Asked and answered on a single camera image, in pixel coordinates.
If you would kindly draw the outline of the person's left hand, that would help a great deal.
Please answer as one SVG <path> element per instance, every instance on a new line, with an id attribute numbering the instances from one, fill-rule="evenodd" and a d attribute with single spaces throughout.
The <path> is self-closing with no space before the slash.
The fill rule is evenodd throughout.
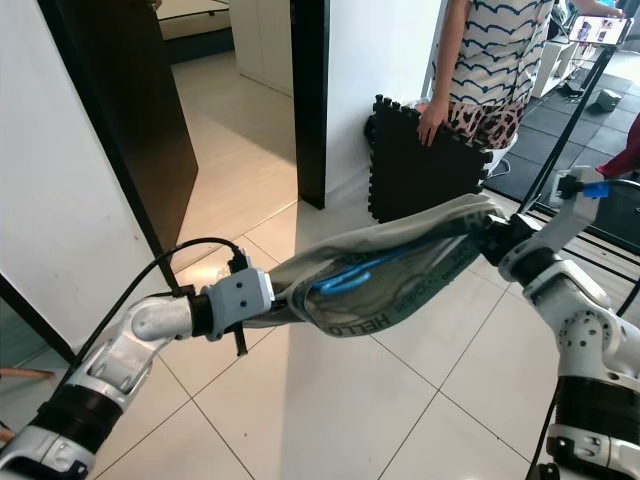
<path id="1" fill-rule="evenodd" d="M 571 0 L 580 15 L 585 17 L 626 18 L 627 14 L 614 6 L 608 6 L 596 0 Z"/>

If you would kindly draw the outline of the person's right hand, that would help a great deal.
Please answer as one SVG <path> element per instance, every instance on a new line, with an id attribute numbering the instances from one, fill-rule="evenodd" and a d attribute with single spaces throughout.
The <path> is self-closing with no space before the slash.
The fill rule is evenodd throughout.
<path id="1" fill-rule="evenodd" d="M 448 96 L 442 97 L 442 99 L 431 99 L 420 105 L 417 136 L 419 136 L 419 142 L 422 146 L 430 147 L 433 145 L 440 124 L 447 119 L 449 105 L 451 105 L 451 101 Z"/>

